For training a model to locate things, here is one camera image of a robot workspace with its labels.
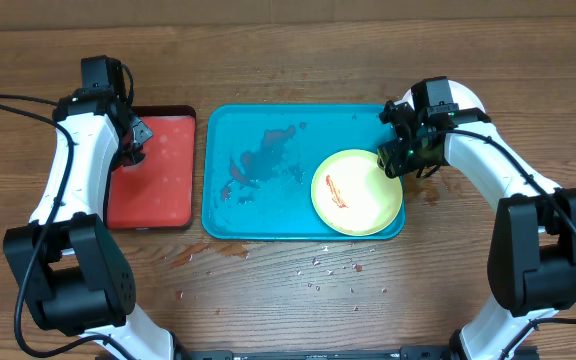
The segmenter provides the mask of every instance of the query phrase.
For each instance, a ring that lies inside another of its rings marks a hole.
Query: yellow plate
[[[342,234],[367,236],[395,220],[403,192],[399,178],[389,179],[379,169],[376,154],[345,150],[319,165],[310,195],[328,226]]]

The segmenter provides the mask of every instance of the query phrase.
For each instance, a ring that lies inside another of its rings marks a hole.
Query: food stain
[[[224,185],[221,189],[221,201],[226,201],[230,199],[230,185],[233,183],[234,180],[230,180]]]
[[[279,165],[285,152],[284,145],[295,135],[295,126],[291,125],[286,130],[266,130],[261,145],[257,151],[246,151],[241,154],[239,161],[240,169],[234,159],[230,159],[230,175],[232,179],[228,181],[229,187],[232,181],[237,181],[242,186],[259,189],[257,182],[266,182],[278,173],[274,168]]]
[[[463,199],[463,198],[465,197],[465,196],[464,196],[464,193],[463,193],[462,190],[461,190],[461,183],[459,183],[459,182],[456,183],[455,186],[453,186],[453,189],[457,192],[457,196],[458,196],[460,199]]]
[[[292,178],[295,179],[298,184],[303,183],[305,172],[301,169],[300,164],[295,164],[288,167],[288,173],[292,175]]]
[[[328,185],[328,188],[330,188],[330,193],[332,194],[332,201],[337,204],[337,206],[341,209],[341,208],[347,208],[348,205],[346,205],[346,203],[344,202],[344,200],[341,198],[341,193],[339,192],[339,190],[335,187],[335,183],[332,181],[332,179],[330,178],[330,175],[326,175],[326,185]]]
[[[237,200],[237,204],[243,205],[245,203],[252,202],[253,200],[255,200],[255,198],[252,196],[252,194],[248,196],[241,196],[239,197],[239,200]]]
[[[461,183],[457,181],[456,184],[451,184],[450,176],[446,171],[439,171],[439,178],[441,185],[436,182],[437,175],[431,176],[428,179],[417,179],[412,175],[405,176],[404,178],[404,194],[406,200],[417,198],[421,193],[425,194],[426,204],[435,207],[441,194],[449,192],[456,192],[459,198],[463,198],[463,191]]]
[[[175,256],[171,267],[176,268],[186,265],[192,260],[193,255],[199,254],[209,249],[214,250],[221,256],[238,256],[242,259],[245,259],[248,256],[248,250],[246,250],[244,245],[248,244],[249,243],[245,241],[200,241],[196,244],[187,245],[179,254]]]
[[[416,199],[421,193],[425,193],[424,200],[426,203],[436,207],[437,200],[439,200],[439,190],[431,179],[420,180],[414,175],[404,176],[404,198],[406,201]]]

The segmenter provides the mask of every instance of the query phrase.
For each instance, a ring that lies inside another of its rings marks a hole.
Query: red cutting board
[[[146,158],[112,173],[107,207],[111,229],[181,227],[192,219],[195,118],[150,116],[154,136]]]

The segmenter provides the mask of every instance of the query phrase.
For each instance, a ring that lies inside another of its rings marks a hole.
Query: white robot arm
[[[130,108],[132,95],[126,97],[118,60],[83,59],[82,77],[83,87],[61,99],[53,112],[53,120],[74,142],[59,211],[48,223],[70,151],[67,137],[57,130],[57,149],[44,195],[29,225],[6,232],[4,253],[21,287],[39,229],[52,229],[25,294],[40,328],[102,339],[94,341],[120,360],[188,359],[174,334],[157,327],[135,303],[130,265],[103,224],[110,172],[141,161],[140,150],[152,132]],[[61,256],[76,256],[79,267],[51,270],[48,264]]]
[[[560,191],[560,186],[535,171],[503,141],[472,91],[446,78],[416,84],[401,101],[386,103],[380,119],[392,124],[396,135],[379,148],[379,165],[387,175],[401,176],[431,165],[434,170],[453,166],[497,213],[488,262],[493,295],[475,320],[453,335],[451,350],[462,360],[512,358],[532,331],[531,321],[551,318],[576,301],[576,248],[570,232],[558,227],[543,194],[516,165],[547,194]],[[507,154],[491,146],[492,142]],[[564,200],[569,196],[575,200]],[[576,189],[561,190],[556,200],[576,215]],[[561,233],[559,245],[540,249],[538,232],[544,231]]]

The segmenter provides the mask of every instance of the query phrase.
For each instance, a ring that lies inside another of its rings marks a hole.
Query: teal plastic tray
[[[352,237],[328,227],[310,197],[312,177],[330,155],[377,151],[391,140],[381,105],[226,105],[210,117],[202,223],[218,239],[385,240],[404,226],[405,211],[384,230]]]

